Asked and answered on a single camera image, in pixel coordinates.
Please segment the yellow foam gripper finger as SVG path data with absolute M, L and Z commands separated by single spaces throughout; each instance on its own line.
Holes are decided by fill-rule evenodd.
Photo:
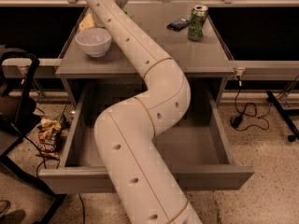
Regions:
M 87 14 L 82 21 L 79 23 L 78 28 L 80 31 L 94 28 L 96 26 L 93 15 L 91 13 Z

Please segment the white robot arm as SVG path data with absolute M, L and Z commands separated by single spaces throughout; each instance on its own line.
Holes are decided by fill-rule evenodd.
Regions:
M 132 224 L 203 224 L 153 144 L 189 107 L 186 76 L 122 11 L 128 0 L 85 1 L 147 86 L 94 123 L 96 146 L 127 216 Z

